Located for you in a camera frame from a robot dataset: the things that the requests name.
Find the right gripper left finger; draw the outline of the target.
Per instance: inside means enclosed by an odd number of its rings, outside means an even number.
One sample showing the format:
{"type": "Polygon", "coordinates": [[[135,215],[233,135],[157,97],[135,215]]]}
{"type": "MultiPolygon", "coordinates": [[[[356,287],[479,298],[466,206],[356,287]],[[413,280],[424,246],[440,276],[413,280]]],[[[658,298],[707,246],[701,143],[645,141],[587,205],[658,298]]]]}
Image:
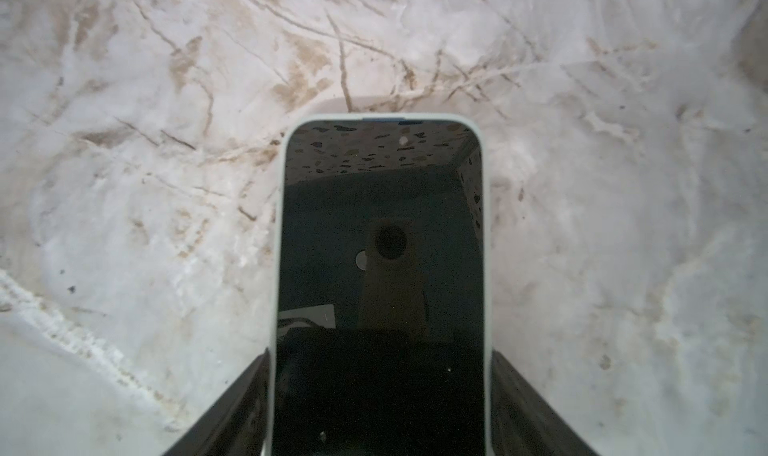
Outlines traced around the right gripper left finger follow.
{"type": "Polygon", "coordinates": [[[165,456],[260,455],[267,432],[270,354],[259,355],[165,456]]]}

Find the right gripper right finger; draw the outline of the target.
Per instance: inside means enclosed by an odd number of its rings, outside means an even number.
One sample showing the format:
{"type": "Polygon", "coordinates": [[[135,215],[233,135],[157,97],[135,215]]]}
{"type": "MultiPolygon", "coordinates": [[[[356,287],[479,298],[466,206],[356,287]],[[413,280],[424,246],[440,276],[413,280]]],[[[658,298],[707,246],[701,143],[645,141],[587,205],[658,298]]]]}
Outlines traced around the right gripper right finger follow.
{"type": "Polygon", "coordinates": [[[491,358],[490,417],[496,455],[597,455],[498,351],[491,358]]]}

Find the black phone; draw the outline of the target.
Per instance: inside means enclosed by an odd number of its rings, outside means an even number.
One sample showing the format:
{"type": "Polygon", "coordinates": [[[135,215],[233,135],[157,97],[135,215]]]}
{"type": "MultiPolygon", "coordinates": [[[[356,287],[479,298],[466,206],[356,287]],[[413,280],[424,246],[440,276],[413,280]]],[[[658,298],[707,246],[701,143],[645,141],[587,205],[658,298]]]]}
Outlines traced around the black phone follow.
{"type": "Polygon", "coordinates": [[[268,455],[485,455],[482,144],[438,114],[287,139],[268,455]]]}

